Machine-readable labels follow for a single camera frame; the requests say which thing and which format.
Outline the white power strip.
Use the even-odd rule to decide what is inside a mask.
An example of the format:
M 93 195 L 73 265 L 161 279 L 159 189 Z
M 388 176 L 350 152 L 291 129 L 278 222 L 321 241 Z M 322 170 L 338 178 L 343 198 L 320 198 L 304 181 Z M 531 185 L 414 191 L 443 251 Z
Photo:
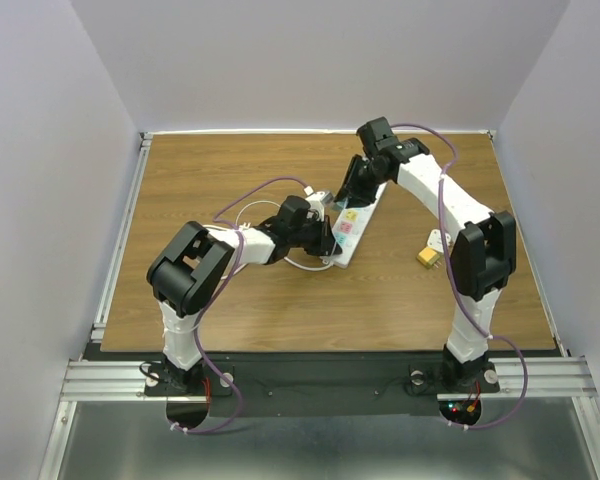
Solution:
M 337 211 L 339 215 L 333 224 L 332 230 L 341 252 L 331 257 L 323 257 L 322 260 L 325 264 L 331 264 L 342 269 L 348 267 L 385 189 L 386 184 L 380 185 L 376 192 L 375 201 L 368 206 L 348 206 L 345 210 Z

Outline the white square charger plug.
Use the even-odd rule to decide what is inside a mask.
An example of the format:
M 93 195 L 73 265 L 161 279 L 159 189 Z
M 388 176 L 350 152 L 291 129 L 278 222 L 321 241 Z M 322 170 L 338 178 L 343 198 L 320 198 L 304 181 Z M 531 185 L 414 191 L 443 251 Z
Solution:
M 444 248 L 451 251 L 453 246 L 453 240 L 449 233 L 441 234 L 439 229 L 433 229 L 427 239 L 427 247 L 432 250 L 443 254 Z

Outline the yellow usb charger plug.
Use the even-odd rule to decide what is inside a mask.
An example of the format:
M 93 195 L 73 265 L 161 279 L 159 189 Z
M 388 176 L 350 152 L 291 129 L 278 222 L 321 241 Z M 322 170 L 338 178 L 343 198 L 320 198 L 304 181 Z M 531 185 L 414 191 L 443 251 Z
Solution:
M 438 268 L 442 254 L 431 247 L 423 248 L 416 256 L 417 261 L 427 269 Z

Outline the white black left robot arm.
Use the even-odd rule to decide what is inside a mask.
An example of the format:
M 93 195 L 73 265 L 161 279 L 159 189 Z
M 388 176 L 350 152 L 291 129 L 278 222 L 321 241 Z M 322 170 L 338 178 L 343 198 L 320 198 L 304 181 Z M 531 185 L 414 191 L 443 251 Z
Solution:
M 341 253 L 325 213 L 332 201 L 328 191 L 290 195 L 275 215 L 249 227 L 217 230 L 186 223 L 147 272 L 164 338 L 163 371 L 151 376 L 182 394 L 202 385 L 202 354 L 194 336 L 203 312 L 241 267 L 277 263 L 293 249 L 312 257 Z

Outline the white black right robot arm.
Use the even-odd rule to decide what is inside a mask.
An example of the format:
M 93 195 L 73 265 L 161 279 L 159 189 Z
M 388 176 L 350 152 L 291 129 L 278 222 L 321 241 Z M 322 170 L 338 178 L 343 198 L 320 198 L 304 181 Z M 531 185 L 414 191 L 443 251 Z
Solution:
M 399 139 L 379 117 L 358 128 L 363 152 L 349 164 L 336 200 L 367 207 L 380 186 L 393 182 L 411 193 L 437 219 L 455 312 L 443 347 L 440 378 L 462 390 L 488 362 L 495 306 L 516 270 L 516 220 L 467 193 L 416 138 Z

